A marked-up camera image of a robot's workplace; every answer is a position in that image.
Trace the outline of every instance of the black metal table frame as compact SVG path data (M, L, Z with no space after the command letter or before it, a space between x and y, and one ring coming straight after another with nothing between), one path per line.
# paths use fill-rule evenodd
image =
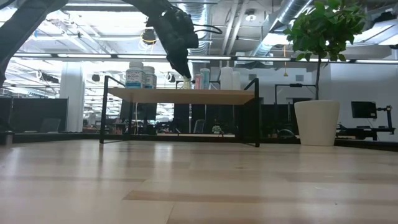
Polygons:
M105 81L104 81L104 95L103 95L103 103L102 103L102 112L101 112L101 129L99 131L99 143L104 144L104 140L105 140L105 125L106 125L106 108L107 108L107 104L108 104L108 93L109 93L109 79L112 79L113 81L115 81L116 83L125 86L123 83L117 81L116 79L114 79L113 77L107 75L105 76ZM246 106L248 103L250 102L254 102L254 110L257 111L255 118L254 118L254 145L256 147L260 146L260 128L261 128L261 124L260 124L260 97L259 97L259 79L255 78L254 80L252 80L247 87L244 90L248 90L250 87L252 87L254 85L254 98L252 100L250 100L249 102L245 103L244 105L241 105L242 107ZM129 110L129 124L128 124L128 135L129 138L127 138L127 140L131 140L131 133L132 133L132 112L133 112L133 108L134 108L134 102L130 102L130 110ZM241 143L251 143L251 142L246 142L245 139L245 132L242 128L242 124L243 124L243 113L240 113L241 117L239 118L239 126L238 126L238 132L239 134L237 135L237 138L239 138L239 141Z

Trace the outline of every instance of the ceiling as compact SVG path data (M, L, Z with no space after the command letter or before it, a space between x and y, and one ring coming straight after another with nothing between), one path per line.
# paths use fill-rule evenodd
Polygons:
M235 1L232 0L173 0L173 3L189 2L189 4L205 3L209 8L208 23L220 28L224 33L230 20L231 9ZM377 1L367 0L367 10L372 13L381 13L387 10L395 0ZM242 20L239 26L237 39L234 41L231 54L236 52L250 52L263 41L262 27L267 15L277 12L281 0L249 1L247 9L254 9L256 18L253 21ZM234 17L239 19L241 4L238 6ZM0 26L15 12L16 8L7 7L0 11ZM137 11L135 7L118 0L90 1L70 0L60 11L49 14L46 20L32 34L28 41L20 48L19 52L27 53L65 53L65 54L164 54L160 42L153 46L142 43L141 34L146 28L146 16ZM381 36L379 42L385 41L398 34L397 30L390 29L387 36ZM207 35L202 42L209 43L209 54L219 55L222 52L224 34ZM271 53L278 57L294 57L290 45L276 45L284 38L277 38ZM360 47L352 47L345 52L348 58L384 58L388 56L389 47L369 42ZM154 65L158 75L158 88L174 88L174 83L165 79L168 72L172 72L168 63ZM123 80L123 73L128 68L128 62L85 62L87 73L87 86L92 87L86 91L86 98L101 100L103 86L100 82L91 80L92 74L113 75ZM31 95L46 95L56 97L59 85L43 82L37 78L37 71L46 73L60 79L62 71L61 61L52 60L24 60L12 59L7 69L5 85L25 85L30 88L9 88L14 92Z

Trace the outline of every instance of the white wall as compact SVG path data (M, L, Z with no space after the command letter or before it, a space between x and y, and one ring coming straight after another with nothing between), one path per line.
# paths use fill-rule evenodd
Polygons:
M296 75L304 75L304 82L301 84L312 84L312 73L307 72L306 68L288 68L288 77L284 77L285 69L281 68L275 71L273 68L263 69L255 68L253 70L248 70L245 68L233 68L234 71L241 73L241 88L245 88L249 83L249 74L256 74L259 78L260 86L260 97L264 98L264 104L274 104L275 102L275 84L292 84L297 83L295 81ZM219 68L211 68L211 77L218 76ZM314 98L314 94L308 90L308 88L289 88L284 86L278 87L278 104L286 104L288 102L287 98Z
M385 59L394 59L391 55ZM398 66L397 65L358 65L331 64L331 89L320 86L323 99L340 102L339 122L347 128L357 126L387 126L387 114L380 111L378 119L353 119L352 101L375 101L377 107L391 105L392 125L398 128ZM398 133L389 135L379 133L382 141L398 141Z

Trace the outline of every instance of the ductwork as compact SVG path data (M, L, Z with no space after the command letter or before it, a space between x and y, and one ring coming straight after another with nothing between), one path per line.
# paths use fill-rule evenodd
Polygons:
M284 0L279 11L267 16L264 22L264 34L270 31L288 25L297 15L312 2L312 0ZM264 57L270 51L273 45L262 41L252 52L251 56Z
M180 3L177 4L181 10L191 15L192 22L194 24L205 25L210 21L210 7L208 4L203 3ZM199 39L207 39L207 32L198 32ZM191 55L206 55L209 52L210 45L208 42L199 42L199 48L197 49L189 49L189 53Z

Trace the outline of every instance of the plastic container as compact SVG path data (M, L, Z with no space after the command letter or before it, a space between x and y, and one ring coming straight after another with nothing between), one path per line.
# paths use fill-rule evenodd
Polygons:
M232 89L233 90L241 90L241 73L240 72L232 73Z
M156 89L157 77L155 75L155 68L151 66L144 66L145 72L145 88Z
M144 88L145 83L144 64L130 62L130 68L126 71L126 88Z
M220 82L221 82L221 89L222 90L232 90L232 79L233 79L233 70L231 67L223 67L221 69L221 76L220 76Z
M208 90L210 86L210 69L202 68L201 73L201 88L202 90Z
M195 75L195 89L201 90L201 73Z

